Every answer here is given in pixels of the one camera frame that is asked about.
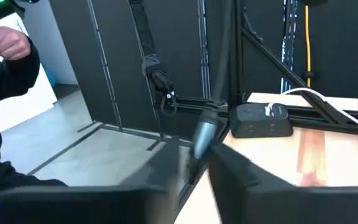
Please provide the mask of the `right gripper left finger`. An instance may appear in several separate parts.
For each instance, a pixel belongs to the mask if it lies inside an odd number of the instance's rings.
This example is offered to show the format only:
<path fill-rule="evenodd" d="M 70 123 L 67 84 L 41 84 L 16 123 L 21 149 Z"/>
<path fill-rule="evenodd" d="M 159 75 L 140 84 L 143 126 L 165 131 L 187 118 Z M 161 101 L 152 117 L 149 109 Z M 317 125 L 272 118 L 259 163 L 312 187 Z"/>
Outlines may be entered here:
<path fill-rule="evenodd" d="M 169 139 L 138 171 L 121 184 L 132 187 L 134 198 L 121 224 L 174 224 L 178 208 L 180 147 Z"/>

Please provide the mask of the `person's hand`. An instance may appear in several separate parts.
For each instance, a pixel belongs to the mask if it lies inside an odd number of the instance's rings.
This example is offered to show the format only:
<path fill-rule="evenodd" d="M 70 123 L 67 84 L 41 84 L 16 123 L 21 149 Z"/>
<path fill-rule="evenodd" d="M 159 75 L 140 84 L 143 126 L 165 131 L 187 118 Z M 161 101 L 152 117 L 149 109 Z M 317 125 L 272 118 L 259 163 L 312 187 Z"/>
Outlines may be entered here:
<path fill-rule="evenodd" d="M 19 60 L 31 53 L 29 38 L 10 27 L 0 27 L 0 56 L 5 60 Z"/>

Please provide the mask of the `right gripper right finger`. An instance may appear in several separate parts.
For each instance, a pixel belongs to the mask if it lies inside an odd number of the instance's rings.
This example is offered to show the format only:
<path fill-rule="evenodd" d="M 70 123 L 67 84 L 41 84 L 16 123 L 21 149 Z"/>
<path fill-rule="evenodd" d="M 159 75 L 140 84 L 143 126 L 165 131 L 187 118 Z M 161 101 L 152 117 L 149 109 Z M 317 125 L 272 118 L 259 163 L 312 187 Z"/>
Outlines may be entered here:
<path fill-rule="evenodd" d="M 222 224 L 300 224 L 292 184 L 221 142 L 211 145 L 208 168 Z"/>

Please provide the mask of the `black curtain divider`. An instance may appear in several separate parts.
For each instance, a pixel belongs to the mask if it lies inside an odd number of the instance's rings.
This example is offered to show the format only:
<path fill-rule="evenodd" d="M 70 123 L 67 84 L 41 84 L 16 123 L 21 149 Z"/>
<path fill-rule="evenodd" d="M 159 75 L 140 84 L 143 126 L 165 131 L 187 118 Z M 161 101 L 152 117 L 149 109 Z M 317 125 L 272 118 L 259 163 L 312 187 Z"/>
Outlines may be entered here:
<path fill-rule="evenodd" d="M 198 115 L 174 117 L 157 108 L 158 96 L 141 69 L 141 51 L 128 0 L 49 0 L 93 121 L 191 138 Z M 205 0 L 210 75 L 201 73 L 199 0 L 144 0 L 162 67 L 179 96 L 202 100 L 218 72 L 223 0 Z"/>

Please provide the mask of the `black aluminium table frame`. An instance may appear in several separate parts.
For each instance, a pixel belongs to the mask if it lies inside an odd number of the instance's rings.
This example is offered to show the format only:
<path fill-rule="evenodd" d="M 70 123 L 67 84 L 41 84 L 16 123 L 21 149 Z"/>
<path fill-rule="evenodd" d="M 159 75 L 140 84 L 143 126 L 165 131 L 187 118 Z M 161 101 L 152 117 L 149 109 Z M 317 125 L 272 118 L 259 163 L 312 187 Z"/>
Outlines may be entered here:
<path fill-rule="evenodd" d="M 310 89 L 307 83 L 281 62 L 263 43 L 260 36 L 251 28 L 241 0 L 226 0 L 221 58 L 211 99 L 172 97 L 174 109 L 200 114 L 190 146 L 190 161 L 188 162 L 190 175 L 185 188 L 180 192 L 180 208 L 185 206 L 206 169 L 204 156 L 211 142 L 215 138 L 222 138 L 225 131 L 230 128 L 230 120 L 223 128 L 219 127 L 219 119 L 229 114 L 220 111 L 219 107 L 225 81 L 239 81 L 244 72 L 244 42 L 256 48 L 280 72 L 281 76 L 291 83 L 293 91 L 299 91 L 301 97 L 310 104 L 310 108 L 289 107 L 288 113 L 293 127 L 358 135 L 358 112 L 340 111 L 325 102 L 319 93 Z"/>

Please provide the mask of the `black power bank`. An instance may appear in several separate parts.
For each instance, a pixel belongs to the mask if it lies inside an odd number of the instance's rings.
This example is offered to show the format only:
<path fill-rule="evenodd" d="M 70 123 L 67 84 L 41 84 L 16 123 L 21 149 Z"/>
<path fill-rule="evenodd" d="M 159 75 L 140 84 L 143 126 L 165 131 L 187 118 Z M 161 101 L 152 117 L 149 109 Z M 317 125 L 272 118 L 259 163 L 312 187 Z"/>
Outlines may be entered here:
<path fill-rule="evenodd" d="M 293 134 L 287 107 L 275 103 L 245 103 L 229 112 L 231 134 L 235 138 L 279 138 Z"/>

